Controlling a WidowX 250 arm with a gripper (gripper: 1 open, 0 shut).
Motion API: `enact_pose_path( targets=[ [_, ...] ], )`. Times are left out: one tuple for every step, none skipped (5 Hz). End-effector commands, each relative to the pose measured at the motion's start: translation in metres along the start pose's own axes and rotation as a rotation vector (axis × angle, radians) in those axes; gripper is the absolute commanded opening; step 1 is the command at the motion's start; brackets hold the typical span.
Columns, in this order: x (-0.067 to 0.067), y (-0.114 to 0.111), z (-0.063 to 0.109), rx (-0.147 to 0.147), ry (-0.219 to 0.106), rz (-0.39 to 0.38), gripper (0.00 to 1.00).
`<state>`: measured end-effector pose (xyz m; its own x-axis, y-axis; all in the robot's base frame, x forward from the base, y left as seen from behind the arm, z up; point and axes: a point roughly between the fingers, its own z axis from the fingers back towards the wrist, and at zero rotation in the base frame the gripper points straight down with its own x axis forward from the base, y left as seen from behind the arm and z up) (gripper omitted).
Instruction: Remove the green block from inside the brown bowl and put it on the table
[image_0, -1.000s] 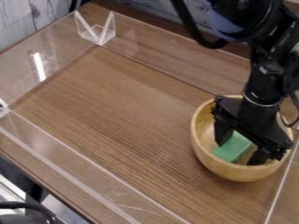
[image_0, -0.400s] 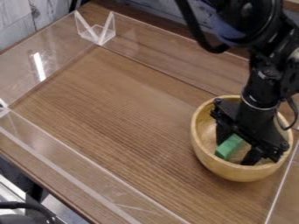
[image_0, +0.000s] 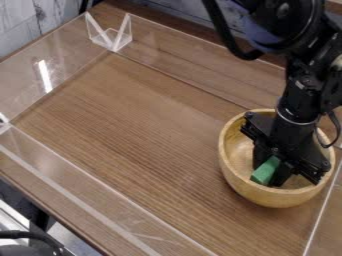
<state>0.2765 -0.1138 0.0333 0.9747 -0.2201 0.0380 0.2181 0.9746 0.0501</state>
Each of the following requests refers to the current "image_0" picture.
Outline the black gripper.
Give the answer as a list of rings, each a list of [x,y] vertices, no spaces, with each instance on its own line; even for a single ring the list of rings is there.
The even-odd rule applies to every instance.
[[[252,167],[271,157],[272,175],[268,185],[280,187],[292,175],[300,175],[317,185],[331,169],[323,156],[321,141],[315,139],[319,116],[288,114],[281,108],[273,113],[248,111],[240,132],[252,140]]]

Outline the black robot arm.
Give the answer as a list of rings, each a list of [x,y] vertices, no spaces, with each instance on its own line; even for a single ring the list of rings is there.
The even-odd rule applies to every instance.
[[[248,111],[240,132],[253,142],[249,180],[279,187],[293,175],[317,184],[331,169],[321,151],[332,146],[317,135],[327,117],[342,134],[342,27],[326,15],[326,0],[231,0],[244,15],[253,49],[243,51],[216,0],[201,0],[225,48],[241,60],[267,53],[285,58],[285,87],[275,114]]]

